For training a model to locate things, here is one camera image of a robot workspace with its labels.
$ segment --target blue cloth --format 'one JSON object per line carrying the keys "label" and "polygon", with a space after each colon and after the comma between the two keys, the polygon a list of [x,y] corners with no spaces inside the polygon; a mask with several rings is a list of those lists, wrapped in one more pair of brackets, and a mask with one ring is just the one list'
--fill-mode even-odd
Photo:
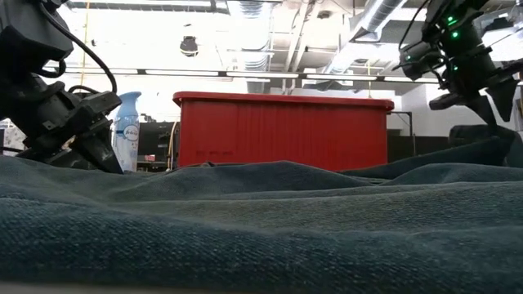
{"label": "blue cloth", "polygon": [[520,140],[334,173],[110,175],[0,157],[0,279],[247,293],[523,292]]}

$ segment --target ceiling pipe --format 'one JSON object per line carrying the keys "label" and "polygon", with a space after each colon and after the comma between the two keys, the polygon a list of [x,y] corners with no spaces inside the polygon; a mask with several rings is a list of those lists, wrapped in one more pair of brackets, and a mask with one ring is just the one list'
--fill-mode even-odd
{"label": "ceiling pipe", "polygon": [[352,62],[359,58],[354,53],[353,42],[366,37],[379,41],[383,27],[391,20],[392,13],[407,0],[368,0],[359,15],[349,19],[348,43],[324,67],[323,74],[344,74]]}
{"label": "ceiling pipe", "polygon": [[[243,51],[264,53],[270,45],[271,2],[228,1],[230,15],[236,19],[238,40]],[[270,54],[245,54],[241,56],[240,71],[267,71]],[[265,92],[264,82],[247,82],[249,93]]]}

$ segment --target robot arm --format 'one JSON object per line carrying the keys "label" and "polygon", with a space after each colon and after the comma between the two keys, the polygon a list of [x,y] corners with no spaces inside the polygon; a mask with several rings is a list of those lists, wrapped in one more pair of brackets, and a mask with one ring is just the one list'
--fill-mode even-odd
{"label": "robot arm", "polygon": [[[0,1],[0,118],[9,118],[27,136],[28,149],[18,157],[44,163],[63,162],[65,142],[105,172],[122,173],[110,143],[111,121],[105,117],[121,104],[116,82],[107,66],[69,32],[56,9],[66,0]],[[87,88],[89,95],[65,90],[62,82],[47,85],[39,76],[58,78],[73,42],[105,70],[112,91]],[[44,71],[49,61],[59,62],[57,73]]]}
{"label": "robot arm", "polygon": [[[431,101],[431,109],[466,105],[491,130],[497,130],[490,103],[479,90],[486,88],[501,118],[508,122],[518,83],[512,75],[523,70],[523,60],[497,68],[490,59],[492,49],[483,45],[473,25],[473,20],[483,14],[480,9],[486,0],[426,0],[424,4],[427,3],[422,39],[400,49],[400,64],[396,68],[401,67],[412,80],[429,72],[438,77],[440,88],[449,90],[449,94]],[[442,75],[436,72],[440,67],[445,67]]]}

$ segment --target red storage bin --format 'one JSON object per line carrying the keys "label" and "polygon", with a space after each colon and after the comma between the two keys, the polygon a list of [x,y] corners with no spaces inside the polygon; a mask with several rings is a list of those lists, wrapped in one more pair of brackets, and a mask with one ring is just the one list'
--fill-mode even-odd
{"label": "red storage bin", "polygon": [[180,167],[289,160],[331,171],[387,163],[390,100],[178,92]]}

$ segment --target blue bottle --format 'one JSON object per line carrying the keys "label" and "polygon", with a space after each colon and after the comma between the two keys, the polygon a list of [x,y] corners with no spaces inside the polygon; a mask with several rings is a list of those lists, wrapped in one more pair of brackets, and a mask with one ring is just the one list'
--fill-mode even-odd
{"label": "blue bottle", "polygon": [[114,120],[113,150],[124,171],[135,172],[138,162],[138,134],[140,117],[136,100],[141,92],[128,92],[120,96],[122,104]]}

